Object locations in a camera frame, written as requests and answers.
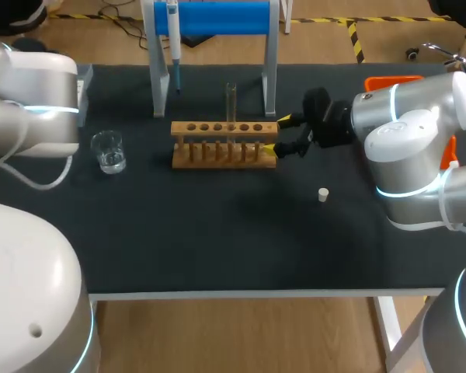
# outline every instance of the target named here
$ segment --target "test tube rack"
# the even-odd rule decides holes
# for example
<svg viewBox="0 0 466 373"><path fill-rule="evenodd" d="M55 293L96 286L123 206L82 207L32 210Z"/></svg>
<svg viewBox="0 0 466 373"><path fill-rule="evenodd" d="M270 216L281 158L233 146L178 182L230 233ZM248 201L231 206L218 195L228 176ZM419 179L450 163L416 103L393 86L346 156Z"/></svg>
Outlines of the test tube rack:
<svg viewBox="0 0 466 373"><path fill-rule="evenodd" d="M171 135L177 140L173 169L276 167L276 156L263 151L263 146L275 142L277 122L172 122Z"/></svg>

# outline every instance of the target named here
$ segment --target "wooden peg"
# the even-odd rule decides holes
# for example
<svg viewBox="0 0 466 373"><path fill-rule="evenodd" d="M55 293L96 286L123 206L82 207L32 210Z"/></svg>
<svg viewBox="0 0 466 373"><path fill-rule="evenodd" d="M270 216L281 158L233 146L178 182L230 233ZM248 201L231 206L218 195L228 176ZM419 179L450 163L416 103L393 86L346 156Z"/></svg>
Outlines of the wooden peg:
<svg viewBox="0 0 466 373"><path fill-rule="evenodd" d="M256 144L254 145L254 160L255 161L259 159L259 146L260 146L260 143L256 141Z"/></svg>
<svg viewBox="0 0 466 373"><path fill-rule="evenodd" d="M202 160L207 159L207 141L203 140L202 141Z"/></svg>
<svg viewBox="0 0 466 373"><path fill-rule="evenodd" d="M193 163L193 141L190 141L188 146L189 146L189 151L190 151L190 162Z"/></svg>
<svg viewBox="0 0 466 373"><path fill-rule="evenodd" d="M228 162L233 162L233 143L228 140Z"/></svg>
<svg viewBox="0 0 466 373"><path fill-rule="evenodd" d="M221 157L221 142L216 141L216 160L218 161Z"/></svg>
<svg viewBox="0 0 466 373"><path fill-rule="evenodd" d="M245 162L247 159L247 144L245 141L242 141L242 162Z"/></svg>
<svg viewBox="0 0 466 373"><path fill-rule="evenodd" d="M185 148L185 137L184 136L178 136L178 149L180 152L183 152L183 149Z"/></svg>

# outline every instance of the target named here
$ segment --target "blue foam roll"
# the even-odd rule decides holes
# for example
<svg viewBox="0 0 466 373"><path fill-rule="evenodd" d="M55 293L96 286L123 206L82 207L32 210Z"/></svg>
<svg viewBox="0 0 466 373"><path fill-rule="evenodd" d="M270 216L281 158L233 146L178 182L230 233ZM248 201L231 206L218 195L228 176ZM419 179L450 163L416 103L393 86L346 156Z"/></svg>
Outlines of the blue foam roll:
<svg viewBox="0 0 466 373"><path fill-rule="evenodd" d="M155 29L169 35L165 2L156 2ZM270 31L269 2L180 2L182 35L267 35Z"/></svg>

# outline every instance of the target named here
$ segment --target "floor tape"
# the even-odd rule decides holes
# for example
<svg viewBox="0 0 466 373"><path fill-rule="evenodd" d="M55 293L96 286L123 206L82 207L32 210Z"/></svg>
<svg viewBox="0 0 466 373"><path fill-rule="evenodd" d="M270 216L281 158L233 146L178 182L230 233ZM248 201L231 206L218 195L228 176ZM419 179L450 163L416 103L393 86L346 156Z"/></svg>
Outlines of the floor tape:
<svg viewBox="0 0 466 373"><path fill-rule="evenodd" d="M366 62L364 58L363 48L360 45L359 37L357 37L356 23L352 21L347 21L347 30L349 31L350 40L352 41L352 46L354 49L354 54L356 55L357 63L362 64Z"/></svg>
<svg viewBox="0 0 466 373"><path fill-rule="evenodd" d="M143 21L142 18L125 16L99 16L98 14L50 14L52 19L112 19L116 21ZM450 17L323 17L323 18L296 18L292 23L330 23L330 22L447 22Z"/></svg>

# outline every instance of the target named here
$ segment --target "black tabletop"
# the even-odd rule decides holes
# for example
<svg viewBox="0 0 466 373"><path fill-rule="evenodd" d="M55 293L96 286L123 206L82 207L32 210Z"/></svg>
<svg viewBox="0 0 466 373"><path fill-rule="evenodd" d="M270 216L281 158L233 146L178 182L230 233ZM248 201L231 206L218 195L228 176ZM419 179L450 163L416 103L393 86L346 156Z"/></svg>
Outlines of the black tabletop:
<svg viewBox="0 0 466 373"><path fill-rule="evenodd" d="M438 65L284 65L278 117L307 89L351 100L370 75L443 72ZM275 170L173 170L170 120L223 120L236 82L238 119L263 118L256 66L182 68L168 116L152 119L147 67L96 66L80 150L68 178L38 192L0 171L0 203L55 225L74 247L91 293L213 290L442 288L466 265L466 235L403 232L387 221L359 146L313 147ZM105 176L89 150L97 131L123 133L127 168ZM287 130L282 139L294 138ZM466 133L458 136L466 164ZM13 159L39 182L59 160ZM326 187L328 200L318 202Z"/></svg>

